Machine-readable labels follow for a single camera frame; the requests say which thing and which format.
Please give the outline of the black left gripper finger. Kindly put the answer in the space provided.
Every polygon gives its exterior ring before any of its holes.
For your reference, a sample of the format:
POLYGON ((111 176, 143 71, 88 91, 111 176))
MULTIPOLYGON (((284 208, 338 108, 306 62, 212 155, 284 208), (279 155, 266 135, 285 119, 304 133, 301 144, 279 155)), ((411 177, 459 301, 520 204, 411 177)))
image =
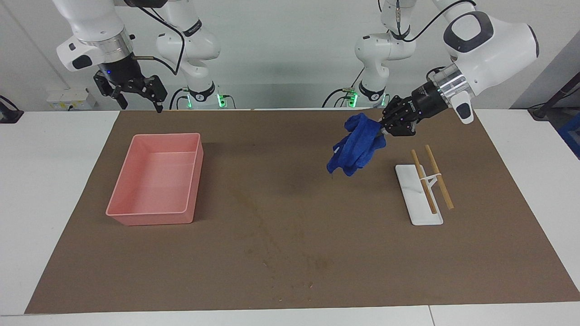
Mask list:
POLYGON ((392 136, 414 136, 418 118, 383 116, 383 133, 392 136))
POLYGON ((401 120, 406 115, 407 103, 408 97, 393 97, 382 111, 381 124, 391 125, 401 120))

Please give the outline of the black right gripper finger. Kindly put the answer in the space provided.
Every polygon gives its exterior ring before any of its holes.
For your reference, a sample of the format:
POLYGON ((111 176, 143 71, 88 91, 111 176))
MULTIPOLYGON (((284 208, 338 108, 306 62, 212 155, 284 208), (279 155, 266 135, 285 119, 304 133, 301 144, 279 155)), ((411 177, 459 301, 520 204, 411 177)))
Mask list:
POLYGON ((103 96, 114 99, 122 110, 125 110, 128 107, 128 102, 122 94, 121 86, 112 87, 109 80, 102 72, 96 72, 93 76, 93 80, 103 96))
POLYGON ((158 114, 162 113, 168 92, 159 76, 137 78, 136 89, 138 95, 153 103, 158 114))

